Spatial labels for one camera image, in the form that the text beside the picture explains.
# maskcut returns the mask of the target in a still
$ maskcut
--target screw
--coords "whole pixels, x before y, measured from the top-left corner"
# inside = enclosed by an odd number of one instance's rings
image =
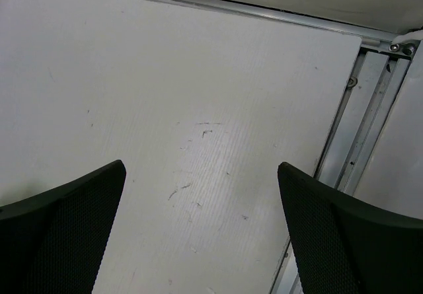
[[[416,51],[416,46],[413,43],[405,44],[403,47],[403,53],[407,56],[412,56]]]
[[[389,51],[390,52],[398,52],[399,51],[399,44],[392,44],[389,46]]]
[[[356,86],[357,82],[358,82],[357,79],[355,77],[351,76],[348,79],[348,82],[346,84],[346,88],[352,88],[352,87]]]

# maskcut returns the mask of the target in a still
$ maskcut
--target black mesh material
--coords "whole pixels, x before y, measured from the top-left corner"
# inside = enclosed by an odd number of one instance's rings
[[[91,293],[125,176],[122,162],[116,161],[74,182],[3,208],[0,215],[9,213],[9,218],[0,217],[0,231],[5,227],[12,239],[22,238],[15,232],[26,229],[25,219],[40,218],[38,229],[26,236],[31,240],[22,248],[26,255],[18,261],[17,269],[11,269],[11,293]],[[20,215],[14,215],[17,209]],[[20,250],[9,249],[14,253]]]
[[[287,163],[278,178],[305,294],[423,293],[423,221],[368,205]]]

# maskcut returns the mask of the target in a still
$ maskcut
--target grey metal strip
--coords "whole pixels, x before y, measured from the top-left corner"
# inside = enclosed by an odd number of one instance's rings
[[[272,294],[286,294],[291,291],[293,281],[298,275],[297,264],[295,262],[295,256],[293,255],[292,244],[289,244],[287,249],[287,257],[285,257],[286,267],[284,270],[280,270],[278,278],[275,283]]]
[[[364,28],[362,26],[334,22],[330,20],[323,20],[321,18],[308,17],[305,15],[298,15],[295,13],[283,12],[263,7],[255,7],[252,5],[246,5],[243,3],[235,3],[224,0],[169,0],[169,3],[172,3],[171,1],[188,3],[191,4],[193,7],[200,7],[203,9],[219,9],[226,12],[238,14],[242,13],[244,15],[270,18],[273,20],[319,28],[322,30],[330,30],[343,34],[361,36],[364,39],[364,44],[367,44],[369,46],[378,46],[381,43],[380,41],[383,41],[384,50],[387,50],[389,44],[397,36],[394,33],[375,30],[372,28]]]
[[[331,187],[336,186],[387,61],[387,55],[373,52],[366,54],[360,74],[357,77],[357,86],[352,90],[335,136],[323,161],[319,176],[319,181],[322,183]]]
[[[363,132],[364,134],[361,136],[361,139],[356,140],[358,143],[358,146],[355,147],[356,152],[353,152],[347,164],[352,170],[345,173],[339,185],[339,189],[349,195],[354,194],[358,182],[362,177],[365,166],[369,161],[371,152],[389,115],[389,111],[401,87],[409,64],[409,61],[399,59],[387,86],[384,90],[379,89],[378,91],[378,94],[381,94],[383,98],[381,102],[378,102],[377,108],[374,110],[374,116],[369,117],[371,121],[368,131]]]

